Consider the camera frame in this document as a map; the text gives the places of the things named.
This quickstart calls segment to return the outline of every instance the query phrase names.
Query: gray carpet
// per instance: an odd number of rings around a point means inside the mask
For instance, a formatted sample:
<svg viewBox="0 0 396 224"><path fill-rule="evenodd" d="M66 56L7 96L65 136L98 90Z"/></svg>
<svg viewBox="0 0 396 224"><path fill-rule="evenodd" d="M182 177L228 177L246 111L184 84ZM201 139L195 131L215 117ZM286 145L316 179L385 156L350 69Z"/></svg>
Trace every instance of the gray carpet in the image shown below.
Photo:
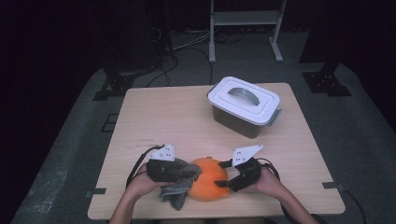
<svg viewBox="0 0 396 224"><path fill-rule="evenodd" d="M334 181L343 184L357 198L368 223L393 223L396 220L395 132L363 90L357 76L343 65L337 68L335 75L352 96L311 93L302 72L318 71L322 64L298 63L307 33L280 33L278 45L283 63L275 61L268 44L269 34L244 35L241 41L231 45L217 44L211 84L226 76L252 83L289 83ZM174 34L174 46L196 37ZM210 65L197 50L207 54L207 43L194 48L175 53L177 67L167 73L171 86L209 84ZM163 69L168 70L175 63L167 57ZM146 87L162 72L156 70L137 78L134 88ZM81 92L13 223L106 223L87 217L91 202L87 192L95 188L111 139L111 133L101 130L107 116L120 111L123 100L122 97L92 100L105 80L105 73L99 70ZM161 76L150 87L167 84L165 76ZM326 221L362 223L359 207L344 192L341 196L346 204L345 213L326 216ZM283 217L273 219L280 224L289 223Z"/></svg>

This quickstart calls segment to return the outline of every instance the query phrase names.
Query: gray handle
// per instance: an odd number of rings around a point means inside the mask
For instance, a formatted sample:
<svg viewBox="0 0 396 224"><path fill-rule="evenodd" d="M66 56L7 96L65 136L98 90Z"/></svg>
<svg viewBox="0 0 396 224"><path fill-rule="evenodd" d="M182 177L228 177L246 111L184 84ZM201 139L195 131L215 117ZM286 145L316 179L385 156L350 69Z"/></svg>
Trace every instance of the gray handle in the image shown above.
<svg viewBox="0 0 396 224"><path fill-rule="evenodd" d="M251 103L253 103L254 105L259 105L260 104L260 100L259 98L253 94L253 92L248 91L247 89L244 88L240 88L240 87L236 87L236 88L232 88L228 91L229 94L231 95L243 95L246 96Z"/></svg>

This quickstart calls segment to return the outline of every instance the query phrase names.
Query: white lid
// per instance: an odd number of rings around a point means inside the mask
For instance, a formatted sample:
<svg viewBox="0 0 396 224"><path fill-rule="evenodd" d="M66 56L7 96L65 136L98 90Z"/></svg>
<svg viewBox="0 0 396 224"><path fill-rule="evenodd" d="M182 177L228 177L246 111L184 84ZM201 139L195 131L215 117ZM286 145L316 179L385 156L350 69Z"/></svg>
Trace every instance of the white lid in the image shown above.
<svg viewBox="0 0 396 224"><path fill-rule="evenodd" d="M275 93L236 77L225 77L208 94L213 106L256 125L265 125L280 99Z"/></svg>

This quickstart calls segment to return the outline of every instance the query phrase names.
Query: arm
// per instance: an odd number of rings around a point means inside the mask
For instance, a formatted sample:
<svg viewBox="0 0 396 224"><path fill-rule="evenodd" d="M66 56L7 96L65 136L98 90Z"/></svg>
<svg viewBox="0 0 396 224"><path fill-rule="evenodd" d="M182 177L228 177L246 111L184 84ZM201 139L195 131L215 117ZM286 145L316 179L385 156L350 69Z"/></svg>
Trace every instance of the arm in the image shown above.
<svg viewBox="0 0 396 224"><path fill-rule="evenodd" d="M255 184L247 187L280 201L290 216L299 223L318 224L298 199L274 176L268 168L262 168L262 176Z"/></svg>
<svg viewBox="0 0 396 224"><path fill-rule="evenodd" d="M132 213L134 212L134 205L140 197L152 192L159 186L170 184L152 181L147 175L146 170L147 166L144 163L136 172L134 179L122 194L119 204L117 204L116 210L109 221L110 224L130 223Z"/></svg>

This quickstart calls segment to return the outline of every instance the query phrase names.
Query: orange plush toy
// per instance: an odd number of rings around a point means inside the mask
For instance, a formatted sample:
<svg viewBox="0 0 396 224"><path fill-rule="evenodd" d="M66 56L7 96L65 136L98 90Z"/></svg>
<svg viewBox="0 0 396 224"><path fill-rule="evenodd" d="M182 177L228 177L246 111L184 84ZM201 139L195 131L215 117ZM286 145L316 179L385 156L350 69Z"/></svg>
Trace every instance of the orange plush toy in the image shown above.
<svg viewBox="0 0 396 224"><path fill-rule="evenodd" d="M228 181L227 172L219 166L219 162L211 157L191 162L191 164L196 164L201 168L201 174L188 191L188 194L193 199L210 202L227 197L230 194L228 188L220 188L215 184L215 181L218 180Z"/></svg>

